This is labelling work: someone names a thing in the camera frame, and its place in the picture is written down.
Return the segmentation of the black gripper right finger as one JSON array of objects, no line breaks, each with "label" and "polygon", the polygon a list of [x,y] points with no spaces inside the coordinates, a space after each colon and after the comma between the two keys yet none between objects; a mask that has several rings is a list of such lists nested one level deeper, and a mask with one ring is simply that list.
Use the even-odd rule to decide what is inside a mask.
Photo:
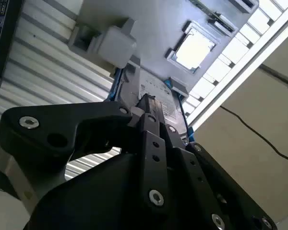
[{"label": "black gripper right finger", "polygon": [[198,143],[181,140],[152,99],[165,141],[170,213],[155,230],[275,230],[276,224]]}]

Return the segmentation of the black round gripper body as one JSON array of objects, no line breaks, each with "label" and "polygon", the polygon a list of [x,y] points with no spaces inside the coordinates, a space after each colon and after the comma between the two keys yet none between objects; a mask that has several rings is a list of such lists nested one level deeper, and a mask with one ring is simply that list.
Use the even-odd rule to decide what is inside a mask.
[{"label": "black round gripper body", "polygon": [[122,154],[48,192],[28,230],[196,230],[198,207],[162,153]]}]

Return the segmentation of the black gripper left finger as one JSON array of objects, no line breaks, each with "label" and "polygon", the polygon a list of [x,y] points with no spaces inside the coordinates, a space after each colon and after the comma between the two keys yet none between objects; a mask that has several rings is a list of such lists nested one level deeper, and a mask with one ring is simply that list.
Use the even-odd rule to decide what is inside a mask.
[{"label": "black gripper left finger", "polygon": [[16,107],[0,120],[0,182],[33,213],[61,184],[122,154],[162,153],[152,96],[131,108],[116,101]]}]

